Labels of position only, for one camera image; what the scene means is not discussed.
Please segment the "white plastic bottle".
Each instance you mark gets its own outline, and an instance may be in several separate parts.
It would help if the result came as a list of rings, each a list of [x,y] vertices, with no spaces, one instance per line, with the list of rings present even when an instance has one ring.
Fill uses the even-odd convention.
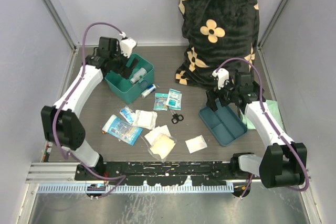
[[[146,69],[140,68],[130,79],[130,82],[132,84],[137,83],[139,80],[141,80],[145,75],[147,74]]]

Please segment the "white blue bandage roll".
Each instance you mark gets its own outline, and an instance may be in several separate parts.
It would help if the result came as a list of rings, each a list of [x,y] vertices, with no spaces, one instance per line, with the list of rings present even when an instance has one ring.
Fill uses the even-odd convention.
[[[155,84],[152,84],[152,85],[148,86],[148,87],[141,93],[142,98],[146,98],[146,97],[149,96],[151,93],[153,93],[156,89],[157,89],[157,87],[156,87]]]

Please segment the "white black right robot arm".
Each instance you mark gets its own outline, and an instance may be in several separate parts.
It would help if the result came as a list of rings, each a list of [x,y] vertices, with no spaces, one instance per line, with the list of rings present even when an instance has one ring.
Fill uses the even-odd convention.
[[[236,105],[252,122],[266,149],[262,157],[234,154],[232,176],[241,179],[250,173],[259,177],[266,188],[307,189],[307,148],[289,137],[274,119],[263,96],[262,82],[256,82],[249,72],[238,71],[230,78],[223,68],[213,71],[212,77],[217,85],[207,90],[206,105],[214,112],[231,103]]]

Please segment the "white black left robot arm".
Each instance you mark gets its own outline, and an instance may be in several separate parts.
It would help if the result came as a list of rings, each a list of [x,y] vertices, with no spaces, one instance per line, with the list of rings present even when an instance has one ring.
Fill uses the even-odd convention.
[[[44,136],[55,143],[66,157],[73,155],[87,166],[86,173],[93,180],[101,179],[105,167],[102,157],[86,141],[86,132],[79,117],[83,106],[95,87],[111,72],[129,79],[137,60],[130,60],[137,42],[132,38],[100,38],[96,55],[85,56],[80,71],[53,106],[41,110]]]

